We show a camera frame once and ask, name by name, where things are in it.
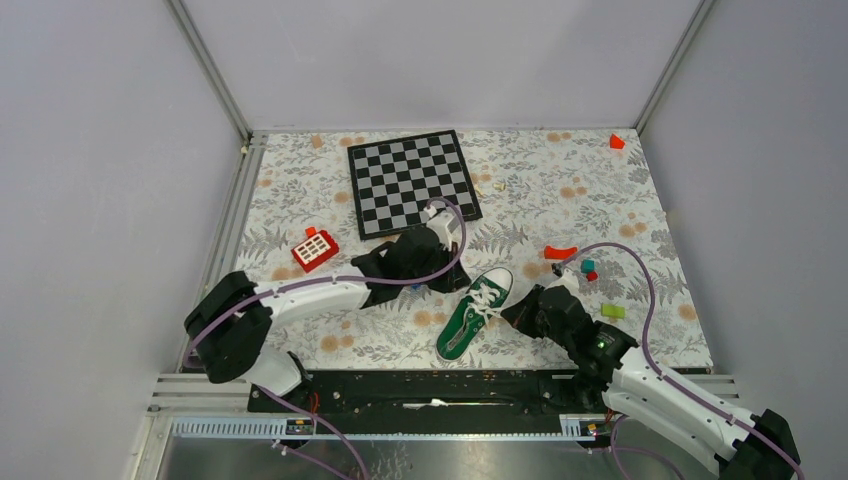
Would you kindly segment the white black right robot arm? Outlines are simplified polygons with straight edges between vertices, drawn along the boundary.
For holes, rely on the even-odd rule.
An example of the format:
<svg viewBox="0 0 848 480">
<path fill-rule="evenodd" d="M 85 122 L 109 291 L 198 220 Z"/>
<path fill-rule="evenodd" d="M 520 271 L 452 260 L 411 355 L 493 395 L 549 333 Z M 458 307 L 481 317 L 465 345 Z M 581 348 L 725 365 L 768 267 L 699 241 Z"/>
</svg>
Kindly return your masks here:
<svg viewBox="0 0 848 480">
<path fill-rule="evenodd" d="M 793 479 L 800 456 L 788 422 L 735 406 L 674 370 L 654 368 L 637 340 L 593 319 L 564 286 L 535 286 L 503 318 L 566 350 L 577 373 L 563 396 L 583 410 L 604 406 L 636 420 L 720 479 Z"/>
</svg>

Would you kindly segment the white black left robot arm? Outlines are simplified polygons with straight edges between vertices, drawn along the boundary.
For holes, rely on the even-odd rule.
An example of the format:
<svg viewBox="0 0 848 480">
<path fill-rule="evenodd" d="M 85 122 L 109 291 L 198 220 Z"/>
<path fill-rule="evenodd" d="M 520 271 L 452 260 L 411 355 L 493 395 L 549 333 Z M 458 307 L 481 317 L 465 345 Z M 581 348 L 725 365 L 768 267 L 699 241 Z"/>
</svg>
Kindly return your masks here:
<svg viewBox="0 0 848 480">
<path fill-rule="evenodd" d="M 294 353 L 269 345 L 269 334 L 319 315 L 387 303 L 407 286 L 454 292 L 470 282 L 460 263 L 465 243 L 463 233 L 447 240 L 415 227 L 333 273 L 260 285 L 243 271 L 231 272 L 186 317 L 188 352 L 211 383 L 242 379 L 271 393 L 285 410 L 299 410 L 310 397 L 307 374 Z"/>
</svg>

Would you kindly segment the green canvas sneaker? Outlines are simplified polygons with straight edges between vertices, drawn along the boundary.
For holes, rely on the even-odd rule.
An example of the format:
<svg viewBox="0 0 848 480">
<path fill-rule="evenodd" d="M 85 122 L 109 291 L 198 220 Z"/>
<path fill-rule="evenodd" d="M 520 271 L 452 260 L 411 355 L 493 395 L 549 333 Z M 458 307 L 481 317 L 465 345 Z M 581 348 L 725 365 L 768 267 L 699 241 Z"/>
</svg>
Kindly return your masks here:
<svg viewBox="0 0 848 480">
<path fill-rule="evenodd" d="M 436 353 L 458 360 L 487 322 L 498 317 L 510 296 L 513 274 L 504 267 L 479 275 L 467 288 L 436 340 Z"/>
</svg>

